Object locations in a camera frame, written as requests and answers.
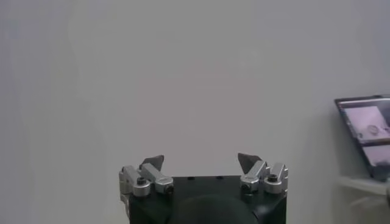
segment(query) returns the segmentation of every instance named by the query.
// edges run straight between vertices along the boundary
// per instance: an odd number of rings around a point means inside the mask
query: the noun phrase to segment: silver metal bracket
[[[125,166],[119,172],[119,189],[124,195],[145,197],[151,192],[151,182],[141,177],[134,167]]]
[[[275,163],[264,179],[264,190],[270,194],[287,193],[288,169],[283,163]]]
[[[258,191],[260,180],[266,177],[269,173],[267,163],[261,160],[255,162],[252,168],[240,177],[240,187],[243,191],[255,192]]]
[[[160,194],[173,191],[173,178],[163,175],[150,163],[142,164],[141,176],[154,183],[155,190]]]

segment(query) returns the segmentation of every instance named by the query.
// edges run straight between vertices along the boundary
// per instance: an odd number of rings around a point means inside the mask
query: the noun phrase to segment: white shelf
[[[369,177],[340,177],[338,183],[344,187],[378,195],[386,195],[386,188],[390,186],[390,183],[375,181]]]

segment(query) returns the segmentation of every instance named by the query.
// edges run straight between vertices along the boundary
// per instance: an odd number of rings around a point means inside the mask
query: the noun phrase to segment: monitor screen
[[[370,165],[390,165],[390,98],[346,99],[337,104]]]

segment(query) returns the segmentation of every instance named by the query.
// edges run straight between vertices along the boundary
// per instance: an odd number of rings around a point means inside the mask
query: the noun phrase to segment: gray wall
[[[0,223],[125,223],[121,166],[240,174],[237,152],[287,164],[288,223],[364,223],[332,100],[390,92],[366,2],[1,1]]]

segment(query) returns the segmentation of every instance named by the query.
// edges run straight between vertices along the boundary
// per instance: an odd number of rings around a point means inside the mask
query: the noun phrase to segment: screw
[[[241,190],[244,192],[248,192],[248,191],[250,191],[250,187],[248,185],[244,184],[241,186]]]
[[[138,177],[136,179],[136,183],[137,183],[137,185],[144,185],[144,184],[146,184],[146,180],[143,177]]]
[[[171,194],[173,193],[173,187],[172,186],[168,186],[164,189],[164,193],[165,194]]]
[[[276,176],[275,174],[271,174],[268,176],[268,181],[271,183],[278,182],[278,176]]]

